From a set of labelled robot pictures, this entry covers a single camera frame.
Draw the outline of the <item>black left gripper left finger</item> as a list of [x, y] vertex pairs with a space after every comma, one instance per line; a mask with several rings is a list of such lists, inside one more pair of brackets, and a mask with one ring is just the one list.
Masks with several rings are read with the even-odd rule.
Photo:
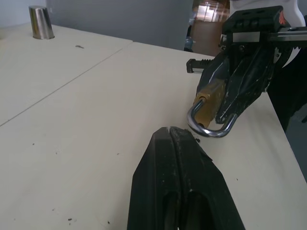
[[175, 147], [169, 129], [152, 134], [132, 178], [129, 230], [176, 230], [180, 181]]

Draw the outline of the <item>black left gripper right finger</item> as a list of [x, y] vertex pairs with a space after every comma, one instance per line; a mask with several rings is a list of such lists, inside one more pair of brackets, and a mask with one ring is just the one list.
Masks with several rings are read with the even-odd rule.
[[225, 179], [212, 159], [185, 129], [170, 128], [181, 184], [181, 230], [245, 228]]

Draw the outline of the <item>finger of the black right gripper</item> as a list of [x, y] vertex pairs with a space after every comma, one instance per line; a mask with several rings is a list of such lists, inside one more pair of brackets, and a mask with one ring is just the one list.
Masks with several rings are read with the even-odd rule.
[[208, 83], [214, 79], [225, 80], [230, 77], [230, 61], [227, 56], [216, 56], [203, 70], [199, 84], [200, 92]]
[[216, 123], [225, 123], [232, 114], [241, 115], [265, 91], [275, 67], [274, 53], [273, 46], [259, 45], [237, 60], [227, 79], [225, 97], [216, 114]]

